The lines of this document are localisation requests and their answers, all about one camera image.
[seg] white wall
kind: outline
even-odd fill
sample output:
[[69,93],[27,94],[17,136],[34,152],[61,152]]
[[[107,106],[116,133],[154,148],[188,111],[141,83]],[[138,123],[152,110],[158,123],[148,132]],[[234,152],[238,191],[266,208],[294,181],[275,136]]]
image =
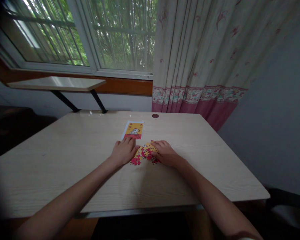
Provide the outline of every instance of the white wall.
[[[77,108],[100,110],[90,93],[63,92]],[[98,94],[107,110],[151,112],[151,96]],[[71,109],[49,91],[18,90],[0,82],[0,105],[30,107],[38,115],[60,118]]]
[[300,194],[300,21],[218,132],[265,185]]

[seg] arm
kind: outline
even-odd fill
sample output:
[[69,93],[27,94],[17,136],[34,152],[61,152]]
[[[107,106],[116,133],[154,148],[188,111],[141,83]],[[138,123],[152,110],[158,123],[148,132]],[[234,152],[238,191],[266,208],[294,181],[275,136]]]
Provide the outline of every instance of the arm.
[[160,154],[152,152],[163,164],[176,168],[200,199],[204,209],[227,237],[262,239],[242,212],[211,182],[179,156],[166,141],[152,143]]
[[116,169],[131,160],[140,147],[134,147],[135,142],[133,138],[117,141],[107,160],[26,221],[17,230],[17,239],[53,238],[86,204],[98,186]]

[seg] curtain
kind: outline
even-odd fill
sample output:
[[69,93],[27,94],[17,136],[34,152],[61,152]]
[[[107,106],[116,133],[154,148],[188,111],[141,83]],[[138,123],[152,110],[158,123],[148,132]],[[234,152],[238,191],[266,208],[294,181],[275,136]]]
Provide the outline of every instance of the curtain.
[[218,131],[298,16],[300,0],[159,0],[152,111]]

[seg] floor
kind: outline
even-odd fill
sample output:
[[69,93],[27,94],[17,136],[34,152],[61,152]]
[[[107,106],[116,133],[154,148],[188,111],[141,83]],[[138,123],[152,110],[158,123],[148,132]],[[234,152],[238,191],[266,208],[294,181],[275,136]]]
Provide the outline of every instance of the floor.
[[[213,239],[210,219],[204,210],[185,212],[184,214],[193,240]],[[27,219],[28,218],[9,219],[7,220],[7,224],[14,231],[18,229],[18,227],[20,227]],[[71,219],[55,239],[88,240],[91,238],[98,220],[98,218]]]

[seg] foliage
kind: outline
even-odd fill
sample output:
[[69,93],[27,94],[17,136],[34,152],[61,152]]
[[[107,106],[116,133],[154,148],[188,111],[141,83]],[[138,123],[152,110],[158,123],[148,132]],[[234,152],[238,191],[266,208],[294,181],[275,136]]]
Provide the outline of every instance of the foliage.
[[[86,14],[92,21],[101,67],[152,71],[157,1],[88,1]],[[26,22],[40,46],[36,52],[41,61],[89,65],[66,0],[16,0],[13,5],[16,15],[50,21]]]

